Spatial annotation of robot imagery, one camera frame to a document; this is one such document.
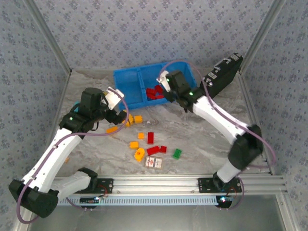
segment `red block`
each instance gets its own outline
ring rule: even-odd
[[[166,153],[167,152],[167,147],[166,146],[161,146],[160,147],[160,152],[161,153]]]
[[[156,96],[156,99],[157,99],[157,100],[159,100],[159,99],[163,99],[163,98],[164,98],[164,96],[163,96],[163,95],[157,95],[157,96]]]
[[[151,100],[156,100],[156,96],[154,96],[154,95],[151,95],[151,94],[146,94],[146,96],[149,98],[149,99],[151,99]]]
[[[155,89],[152,89],[152,88],[147,88],[145,90],[146,94],[150,94],[150,95],[156,95],[156,90]]]
[[[163,88],[160,85],[156,85],[155,86],[155,90],[157,91],[158,94],[162,94],[163,93]]]
[[[158,146],[155,146],[153,148],[148,148],[146,151],[148,152],[148,155],[154,155],[156,153],[159,153],[160,148]]]
[[[154,132],[148,132],[148,144],[154,144]]]

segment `patterned wallpaper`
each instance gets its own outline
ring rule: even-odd
[[[244,55],[271,0],[36,0],[71,68]]]
[[[308,230],[307,63],[308,3],[287,0],[245,75],[303,230]]]
[[[0,1],[0,230],[12,228],[8,185],[42,155],[66,74],[22,0]]]

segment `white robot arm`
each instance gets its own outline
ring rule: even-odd
[[[96,187],[97,173],[87,168],[79,169],[74,175],[57,183],[53,183],[53,180],[68,155],[84,138],[80,133],[92,130],[94,125],[98,126],[98,121],[103,119],[116,125],[126,118],[125,111],[117,115],[114,110],[120,102],[120,98],[114,92],[124,97],[123,93],[112,88],[108,88],[106,94],[96,88],[87,88],[82,92],[80,103],[63,117],[60,129],[36,165],[22,180],[13,180],[9,185],[11,194],[18,201],[22,189],[30,182],[22,195],[21,206],[44,218],[55,209],[58,200],[75,192]]]
[[[234,79],[242,60],[243,58],[235,53],[219,62],[217,64],[219,67],[216,65],[214,70],[204,78],[210,96],[217,95]],[[163,71],[157,81],[164,87],[163,95],[168,101],[177,101],[186,112],[191,111],[208,121],[232,144],[227,162],[213,175],[215,187],[223,191],[232,179],[262,153],[263,145],[256,137],[222,117],[213,106],[235,124],[247,128],[258,136],[261,136],[260,128],[257,125],[248,126],[237,120],[214,102],[212,106],[205,96],[203,85],[192,89],[181,71],[171,73]]]

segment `yellow block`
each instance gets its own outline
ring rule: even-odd
[[[125,124],[126,127],[130,127],[134,123],[134,117],[129,114],[128,116],[128,122]]]
[[[140,162],[142,158],[144,157],[144,153],[145,151],[143,148],[138,148],[138,150],[135,152],[135,155],[134,155],[135,159]]]
[[[142,120],[142,116],[141,115],[135,116],[135,123],[136,124],[140,124],[142,122],[143,122],[143,120]]]
[[[113,132],[113,131],[115,131],[115,130],[117,130],[117,126],[114,126],[114,127],[112,127],[112,128],[106,129],[106,133],[110,133],[110,132]]]
[[[144,139],[144,133],[138,132],[138,139]]]
[[[138,148],[138,141],[133,141],[129,143],[129,147],[131,149],[137,149]]]

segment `blue bin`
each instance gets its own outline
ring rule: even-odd
[[[150,100],[146,96],[146,89],[152,88],[158,84],[156,81],[160,70],[167,63],[159,63],[120,69],[114,71],[115,87],[125,95],[125,101],[129,109],[141,108],[151,105],[167,103],[166,99]],[[197,86],[193,73],[187,63],[177,62],[171,64],[166,69],[168,72],[181,71],[191,88]],[[125,109],[124,104],[119,104],[120,110]]]

